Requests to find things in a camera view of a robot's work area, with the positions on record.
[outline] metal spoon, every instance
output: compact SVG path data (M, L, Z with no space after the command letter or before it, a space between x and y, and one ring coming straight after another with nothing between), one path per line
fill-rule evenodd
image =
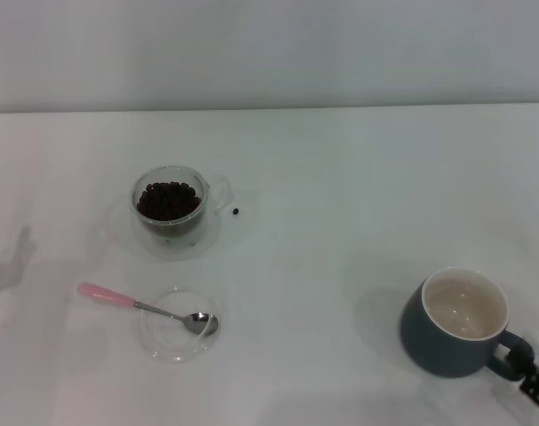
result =
M219 327L218 318L216 318L215 315L197 312L186 315L185 317L180 317L178 315L175 315L174 313L155 308L150 304L143 304L142 302L138 302L132 297L128 297L126 295L111 291L107 288L96 286L94 284L89 284L87 282L83 282L82 284L77 286L77 291L81 295L91 297L94 300L98 300L107 304L115 304L117 306L122 306L123 308L138 308L144 311L158 313L159 315L164 315L165 317L171 317L174 320L182 322L182 325L185 327L185 329L188 330L190 333L194 333L195 335L201 335L206 327L208 327L208 329L206 330L206 333L204 335L212 335L216 333Z

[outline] mug handle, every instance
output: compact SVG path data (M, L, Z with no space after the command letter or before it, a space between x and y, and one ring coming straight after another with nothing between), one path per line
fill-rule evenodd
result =
M510 350L519 345L517 349L524 351L532 359L534 358L534 349L530 344L508 330L504 330L500 337L498 337L498 342ZM500 377L511 382L518 382L526 376L524 372L514 369L507 359L499 359L496 355L492 356L486 367L490 368Z
M214 209L216 211L223 209L234 199L234 193L232 193L232 186L227 177L219 175L211 179L212 184L208 184L210 187L210 194L214 200Z

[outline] coffee bean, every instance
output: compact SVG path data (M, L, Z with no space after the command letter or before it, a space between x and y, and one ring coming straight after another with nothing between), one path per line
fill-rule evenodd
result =
M169 221L190 215L201 202L189 184L154 182L139 197L137 210L153 220Z

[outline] white tabletop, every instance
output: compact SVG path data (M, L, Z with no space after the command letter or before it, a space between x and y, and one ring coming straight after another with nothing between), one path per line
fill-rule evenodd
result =
M128 221L134 180L169 163L235 193L184 262ZM502 379L436 378L400 347L403 304L447 265L539 334L539 105L0 114L0 426L518 424ZM198 288L221 334L159 363L82 281Z

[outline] gray mug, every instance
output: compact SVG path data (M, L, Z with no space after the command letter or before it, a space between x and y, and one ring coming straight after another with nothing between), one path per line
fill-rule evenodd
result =
M531 346L506 330L510 307L504 292L480 272L446 268L430 275L409 299L400 318L400 338L421 368L444 377L464 377L488 367L518 381L507 359L499 359L499 344Z

